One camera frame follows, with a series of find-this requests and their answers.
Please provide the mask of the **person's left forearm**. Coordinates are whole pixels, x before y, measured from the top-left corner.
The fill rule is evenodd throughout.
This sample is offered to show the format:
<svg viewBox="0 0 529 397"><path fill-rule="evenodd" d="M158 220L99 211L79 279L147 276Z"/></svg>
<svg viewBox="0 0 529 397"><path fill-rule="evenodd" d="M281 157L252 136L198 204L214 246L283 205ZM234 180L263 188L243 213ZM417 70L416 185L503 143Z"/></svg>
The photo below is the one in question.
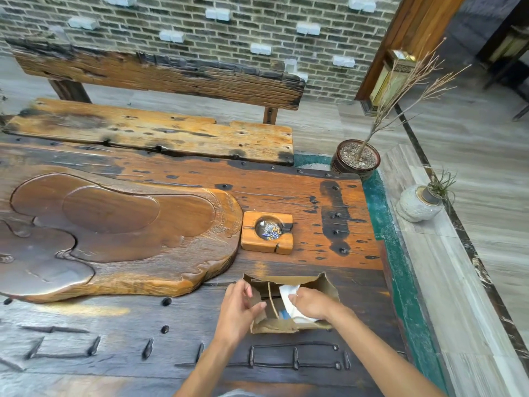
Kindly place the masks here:
<svg viewBox="0 0 529 397"><path fill-rule="evenodd" d="M235 348L232 342L213 340L173 397L211 397Z"/></svg>

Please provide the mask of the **rustic wooden bench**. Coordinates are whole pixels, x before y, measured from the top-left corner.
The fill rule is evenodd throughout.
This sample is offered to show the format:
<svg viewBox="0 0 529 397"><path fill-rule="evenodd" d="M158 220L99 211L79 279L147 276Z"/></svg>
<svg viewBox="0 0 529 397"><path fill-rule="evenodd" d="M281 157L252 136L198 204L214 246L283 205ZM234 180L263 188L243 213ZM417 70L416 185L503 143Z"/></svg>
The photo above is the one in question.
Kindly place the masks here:
<svg viewBox="0 0 529 397"><path fill-rule="evenodd" d="M118 52L7 38L23 72L48 79L59 100L36 99L4 132L101 144L168 155L199 155L294 164L292 129L276 125L280 109L296 111L306 81L279 71L220 61ZM93 104L83 85L191 95L263 107L262 123Z"/></svg>

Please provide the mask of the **cigarette butts pile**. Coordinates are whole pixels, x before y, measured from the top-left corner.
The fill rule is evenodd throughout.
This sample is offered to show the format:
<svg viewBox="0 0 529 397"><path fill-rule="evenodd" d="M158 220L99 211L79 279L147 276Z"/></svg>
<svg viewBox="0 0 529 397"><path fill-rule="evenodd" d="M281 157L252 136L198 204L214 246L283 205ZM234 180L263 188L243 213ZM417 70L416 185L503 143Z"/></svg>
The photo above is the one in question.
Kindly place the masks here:
<svg viewBox="0 0 529 397"><path fill-rule="evenodd" d="M255 233L263 240L277 240L283 234L283 226L272 217L262 217L256 221Z"/></svg>

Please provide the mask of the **small green air plant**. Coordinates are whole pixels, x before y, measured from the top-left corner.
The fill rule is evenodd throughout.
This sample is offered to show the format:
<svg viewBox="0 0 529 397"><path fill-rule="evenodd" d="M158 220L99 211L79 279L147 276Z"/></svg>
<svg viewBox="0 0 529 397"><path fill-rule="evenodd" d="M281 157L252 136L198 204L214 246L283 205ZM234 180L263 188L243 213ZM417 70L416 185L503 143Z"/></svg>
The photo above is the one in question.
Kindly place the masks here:
<svg viewBox="0 0 529 397"><path fill-rule="evenodd" d="M440 176L435 176L428 183L427 189L437 199L453 203L455 201L455 193L452 188L456 182L457 173L451 173L443 168Z"/></svg>

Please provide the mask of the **brown wooden pillar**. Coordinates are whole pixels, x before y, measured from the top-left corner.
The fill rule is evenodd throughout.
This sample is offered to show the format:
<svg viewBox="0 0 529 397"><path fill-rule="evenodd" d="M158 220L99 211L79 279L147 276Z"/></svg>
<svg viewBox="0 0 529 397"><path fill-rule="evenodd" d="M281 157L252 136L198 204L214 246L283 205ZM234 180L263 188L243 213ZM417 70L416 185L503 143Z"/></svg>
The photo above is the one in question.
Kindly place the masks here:
<svg viewBox="0 0 529 397"><path fill-rule="evenodd" d="M447 25L464 0L402 0L355 99L367 100L378 80L388 50L420 59L440 44Z"/></svg>

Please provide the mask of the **person's right forearm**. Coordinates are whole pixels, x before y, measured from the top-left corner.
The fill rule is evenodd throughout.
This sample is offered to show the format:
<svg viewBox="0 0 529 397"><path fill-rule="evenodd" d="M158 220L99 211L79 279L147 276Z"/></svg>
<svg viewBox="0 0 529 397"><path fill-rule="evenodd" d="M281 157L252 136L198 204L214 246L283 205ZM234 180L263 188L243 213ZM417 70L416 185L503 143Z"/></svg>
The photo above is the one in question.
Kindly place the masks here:
<svg viewBox="0 0 529 397"><path fill-rule="evenodd" d="M447 397L351 309L336 304L328 309L327 321L346 341L384 397Z"/></svg>

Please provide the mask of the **carved wooden tea tray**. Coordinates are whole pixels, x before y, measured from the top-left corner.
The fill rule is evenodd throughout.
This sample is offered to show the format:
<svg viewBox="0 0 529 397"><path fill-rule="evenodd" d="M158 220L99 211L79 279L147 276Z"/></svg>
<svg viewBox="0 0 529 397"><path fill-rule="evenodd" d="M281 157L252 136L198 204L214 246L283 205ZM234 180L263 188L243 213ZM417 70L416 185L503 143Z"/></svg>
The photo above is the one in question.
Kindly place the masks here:
<svg viewBox="0 0 529 397"><path fill-rule="evenodd" d="M228 269L243 212L225 191L30 166L0 173L0 294L178 297Z"/></svg>

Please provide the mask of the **white paper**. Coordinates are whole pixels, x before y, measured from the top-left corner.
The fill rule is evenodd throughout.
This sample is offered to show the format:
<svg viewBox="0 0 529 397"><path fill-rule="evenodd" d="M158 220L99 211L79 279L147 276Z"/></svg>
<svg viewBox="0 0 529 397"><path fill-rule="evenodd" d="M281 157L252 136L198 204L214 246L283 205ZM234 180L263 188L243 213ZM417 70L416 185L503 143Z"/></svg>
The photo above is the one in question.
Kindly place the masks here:
<svg viewBox="0 0 529 397"><path fill-rule="evenodd" d="M290 302L288 295L294 294L298 289L300 288L300 285L282 285L279 287L281 300L283 302L284 308L282 310L286 310L288 314L290 315L290 319L293 319L296 324L302 324L302 323L310 323L310 322L316 322L318 319L310 318L302 313L299 313L295 310L295 308L292 306L292 303Z"/></svg>

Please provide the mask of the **person's left hand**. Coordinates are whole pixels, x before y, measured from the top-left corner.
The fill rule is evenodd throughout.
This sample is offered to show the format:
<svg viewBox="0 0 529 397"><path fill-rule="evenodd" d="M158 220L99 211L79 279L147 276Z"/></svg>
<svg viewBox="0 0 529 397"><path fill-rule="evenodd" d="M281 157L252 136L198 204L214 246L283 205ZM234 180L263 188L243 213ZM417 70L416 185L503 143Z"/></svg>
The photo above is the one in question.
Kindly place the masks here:
<svg viewBox="0 0 529 397"><path fill-rule="evenodd" d="M213 340L240 343L252 325L247 322L247 301L252 302L252 298L252 287L243 279L227 287Z"/></svg>

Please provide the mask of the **brown paper bag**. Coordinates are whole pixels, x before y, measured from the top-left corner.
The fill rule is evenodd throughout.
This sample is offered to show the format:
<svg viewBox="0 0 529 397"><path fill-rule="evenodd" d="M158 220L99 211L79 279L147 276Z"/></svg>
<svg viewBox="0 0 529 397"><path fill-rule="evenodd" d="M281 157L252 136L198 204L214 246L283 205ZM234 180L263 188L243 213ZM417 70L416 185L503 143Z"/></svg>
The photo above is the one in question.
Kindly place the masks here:
<svg viewBox="0 0 529 397"><path fill-rule="evenodd" d="M325 273L317 276L264 276L261 278L244 274L242 277L253 290L252 302L267 303L263 314L250 327L252 334L293 334L303 330L331 329L324 320L296 324L293 319L282 320L279 311L284 308L279 287L282 285L300 285L300 287L316 289L335 301L340 301L337 288L329 281Z"/></svg>

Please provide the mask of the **wooden floor lantern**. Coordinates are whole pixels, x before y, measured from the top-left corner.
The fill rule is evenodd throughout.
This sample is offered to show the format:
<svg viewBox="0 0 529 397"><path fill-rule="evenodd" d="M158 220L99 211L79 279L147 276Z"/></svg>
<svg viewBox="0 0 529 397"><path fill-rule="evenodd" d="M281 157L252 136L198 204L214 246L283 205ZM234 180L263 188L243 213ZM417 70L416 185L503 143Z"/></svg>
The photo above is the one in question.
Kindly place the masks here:
<svg viewBox="0 0 529 397"><path fill-rule="evenodd" d="M386 99L393 97L416 65L416 57L402 50L387 50L382 70L369 96L369 112L374 114Z"/></svg>

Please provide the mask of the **dark brown plant pot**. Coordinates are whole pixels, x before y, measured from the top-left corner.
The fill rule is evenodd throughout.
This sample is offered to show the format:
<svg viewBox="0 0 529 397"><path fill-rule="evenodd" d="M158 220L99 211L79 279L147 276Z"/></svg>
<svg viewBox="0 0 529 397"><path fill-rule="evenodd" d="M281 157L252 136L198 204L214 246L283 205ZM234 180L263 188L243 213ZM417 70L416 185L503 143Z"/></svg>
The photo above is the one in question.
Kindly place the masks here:
<svg viewBox="0 0 529 397"><path fill-rule="evenodd" d="M336 148L330 167L337 173L353 173L361 181L368 180L379 167L381 158L379 152L368 143L363 147L360 157L358 152L363 145L361 140L344 140Z"/></svg>

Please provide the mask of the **person's right hand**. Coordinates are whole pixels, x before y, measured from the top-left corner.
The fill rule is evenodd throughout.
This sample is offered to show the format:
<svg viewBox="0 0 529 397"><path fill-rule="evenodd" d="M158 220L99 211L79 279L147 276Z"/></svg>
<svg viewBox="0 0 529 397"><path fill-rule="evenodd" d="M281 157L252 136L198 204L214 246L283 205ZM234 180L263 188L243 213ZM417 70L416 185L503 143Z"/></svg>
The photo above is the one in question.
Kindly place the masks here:
<svg viewBox="0 0 529 397"><path fill-rule="evenodd" d="M328 295L312 288L308 288L308 313L302 313L310 318L332 322L333 317L343 305Z"/></svg>

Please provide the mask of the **square wooden ashtray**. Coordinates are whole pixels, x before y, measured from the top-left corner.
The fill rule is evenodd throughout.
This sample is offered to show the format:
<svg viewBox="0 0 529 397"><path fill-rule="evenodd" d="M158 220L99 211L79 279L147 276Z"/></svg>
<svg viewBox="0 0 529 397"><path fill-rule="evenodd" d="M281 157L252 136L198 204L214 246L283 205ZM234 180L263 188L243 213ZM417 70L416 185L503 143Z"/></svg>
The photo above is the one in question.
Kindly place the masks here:
<svg viewBox="0 0 529 397"><path fill-rule="evenodd" d="M281 222L283 234L277 240L267 241L255 233L256 221L262 217L272 217ZM285 213L267 213L248 211L243 214L241 231L241 248L260 253L276 253L289 255L294 247L292 229L294 226L293 215Z"/></svg>

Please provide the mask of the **dark framed floor lantern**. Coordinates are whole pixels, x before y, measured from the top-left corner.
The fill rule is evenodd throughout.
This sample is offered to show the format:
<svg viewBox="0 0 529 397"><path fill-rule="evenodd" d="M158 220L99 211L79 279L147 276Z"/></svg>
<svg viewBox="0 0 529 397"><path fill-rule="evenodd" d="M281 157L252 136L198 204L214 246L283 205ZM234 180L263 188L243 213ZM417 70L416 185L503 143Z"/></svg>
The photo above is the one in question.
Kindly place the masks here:
<svg viewBox="0 0 529 397"><path fill-rule="evenodd" d="M529 43L529 25L512 25L494 33L476 54L476 59L490 66L502 59L514 57Z"/></svg>

